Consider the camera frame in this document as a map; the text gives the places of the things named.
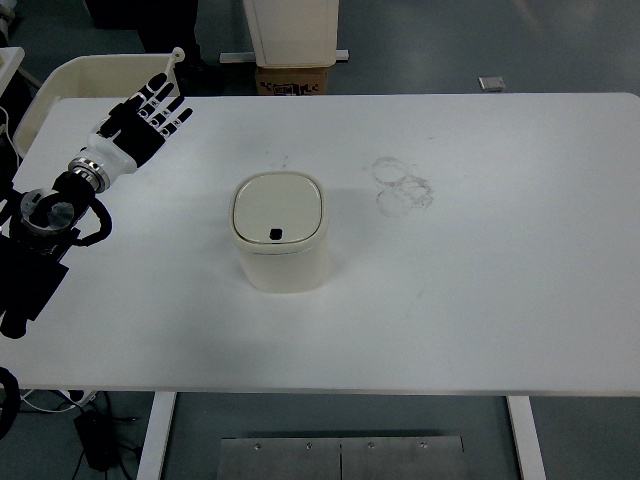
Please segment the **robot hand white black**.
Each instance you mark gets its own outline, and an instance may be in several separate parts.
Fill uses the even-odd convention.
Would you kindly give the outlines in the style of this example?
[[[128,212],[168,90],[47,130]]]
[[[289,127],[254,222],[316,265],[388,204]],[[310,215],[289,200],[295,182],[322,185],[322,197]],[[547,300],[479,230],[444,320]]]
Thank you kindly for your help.
[[[115,105],[69,163],[68,170],[100,193],[116,179],[146,164],[191,116],[185,97],[172,97],[174,83],[165,73],[152,77],[128,99]]]

